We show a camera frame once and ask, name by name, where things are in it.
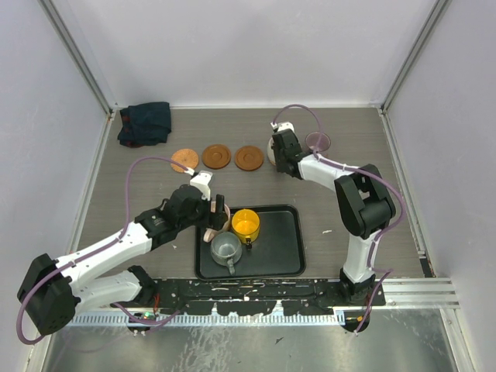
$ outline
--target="cup handle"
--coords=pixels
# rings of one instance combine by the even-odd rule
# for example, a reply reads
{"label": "cup handle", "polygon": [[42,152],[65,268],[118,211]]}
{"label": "cup handle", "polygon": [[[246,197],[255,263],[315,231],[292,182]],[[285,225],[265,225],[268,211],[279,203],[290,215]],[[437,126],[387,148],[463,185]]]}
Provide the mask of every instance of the cup handle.
{"label": "cup handle", "polygon": [[229,273],[231,274],[231,276],[233,276],[236,273],[234,271],[234,263],[232,258],[229,258],[227,260],[227,268],[229,269]]}

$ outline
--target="wooden coaster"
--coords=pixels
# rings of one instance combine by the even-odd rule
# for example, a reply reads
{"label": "wooden coaster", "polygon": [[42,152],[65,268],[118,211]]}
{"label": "wooden coaster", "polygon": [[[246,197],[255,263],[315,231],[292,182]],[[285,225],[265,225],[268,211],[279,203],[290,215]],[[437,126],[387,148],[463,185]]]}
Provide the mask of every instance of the wooden coaster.
{"label": "wooden coaster", "polygon": [[254,171],[264,163],[264,153],[255,146],[244,146],[236,151],[234,162],[243,171]]}
{"label": "wooden coaster", "polygon": [[[195,169],[198,166],[199,158],[198,154],[192,149],[182,149],[176,151],[174,155],[172,155],[172,160],[177,161],[179,164],[184,165],[185,167],[190,167]],[[170,165],[172,169],[176,172],[183,173],[184,169],[178,167],[176,164]]]}
{"label": "wooden coaster", "polygon": [[221,169],[231,161],[231,151],[225,145],[211,145],[203,151],[201,160],[206,167]]}

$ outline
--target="floor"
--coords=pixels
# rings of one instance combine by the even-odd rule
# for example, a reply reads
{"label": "floor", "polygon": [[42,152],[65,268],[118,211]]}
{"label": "floor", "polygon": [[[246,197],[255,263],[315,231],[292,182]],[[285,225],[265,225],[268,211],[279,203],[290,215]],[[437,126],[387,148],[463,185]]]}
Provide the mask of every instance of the floor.
{"label": "floor", "polygon": [[339,325],[308,323],[166,325],[136,338],[122,325],[68,326],[52,337],[42,371],[69,370],[449,372],[457,368],[439,310],[378,309],[358,337]]}
{"label": "floor", "polygon": [[[119,145],[116,138],[122,123],[117,115],[110,129],[79,249],[122,228],[124,180],[134,160],[146,156],[170,157],[182,148],[191,148],[201,156],[203,149],[213,143],[226,144],[232,154],[245,145],[258,146],[265,152],[271,135],[269,123],[276,111],[173,110],[173,132],[168,142],[139,149]],[[316,111],[332,140],[329,157],[350,165],[375,164],[383,178],[398,185],[377,110],[325,108]],[[312,117],[302,110],[292,109],[281,120],[294,123],[300,143],[308,133],[317,129]],[[199,164],[197,170],[201,169],[206,168]],[[300,214],[307,261],[306,271],[301,277],[338,277],[346,260],[348,232],[341,223],[336,197],[331,191],[278,174],[268,160],[254,172],[238,169],[232,160],[226,168],[215,170],[214,174],[212,193],[224,194],[226,204],[230,206],[294,205]],[[168,164],[157,160],[141,163],[131,181],[131,216],[158,206],[163,198],[168,198],[173,190],[187,182],[187,176],[174,172]],[[152,277],[195,277],[194,236],[194,229],[187,229],[174,242],[130,260],[109,273],[115,274],[138,264]],[[381,240],[376,266],[393,267],[392,276],[395,277],[423,277],[408,222],[403,222]]]}

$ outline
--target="folded towel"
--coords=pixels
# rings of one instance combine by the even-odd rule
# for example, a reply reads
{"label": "folded towel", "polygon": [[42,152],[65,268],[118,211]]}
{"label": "folded towel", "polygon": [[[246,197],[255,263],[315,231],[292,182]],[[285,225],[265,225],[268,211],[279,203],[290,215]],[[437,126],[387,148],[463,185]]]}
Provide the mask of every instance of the folded towel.
{"label": "folded towel", "polygon": [[130,106],[120,111],[122,129],[117,139],[127,147],[155,146],[166,143],[172,131],[171,108],[167,102]]}

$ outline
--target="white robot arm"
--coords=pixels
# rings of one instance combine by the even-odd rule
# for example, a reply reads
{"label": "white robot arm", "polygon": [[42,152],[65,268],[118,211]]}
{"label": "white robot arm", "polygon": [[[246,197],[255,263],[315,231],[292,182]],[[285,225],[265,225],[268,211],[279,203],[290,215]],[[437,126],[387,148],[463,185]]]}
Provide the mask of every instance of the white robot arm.
{"label": "white robot arm", "polygon": [[[350,232],[348,256],[339,276],[341,289],[350,300],[362,298],[375,281],[372,267],[377,242],[376,250],[369,259],[370,248],[396,213],[388,190],[369,177],[344,170],[349,169],[345,164],[333,162],[342,165],[342,168],[330,167],[324,164],[322,155],[303,151],[292,124],[273,124],[273,130],[269,146],[274,152],[277,171],[301,180],[314,181],[336,193],[343,224]],[[361,169],[381,176],[371,164]]]}
{"label": "white robot arm", "polygon": [[211,179],[210,172],[193,174],[189,184],[180,186],[159,207],[141,213],[129,223],[124,235],[121,230],[84,250],[55,260],[47,254],[33,260],[17,294],[21,302],[50,273],[73,264],[49,279],[27,303],[26,311],[40,334],[54,333],[77,313],[113,302],[148,305],[157,293],[157,285],[142,267],[132,266],[111,277],[95,278],[176,239],[180,231],[190,226],[220,230],[228,217],[222,195],[216,196],[215,211],[211,210],[208,186]]}

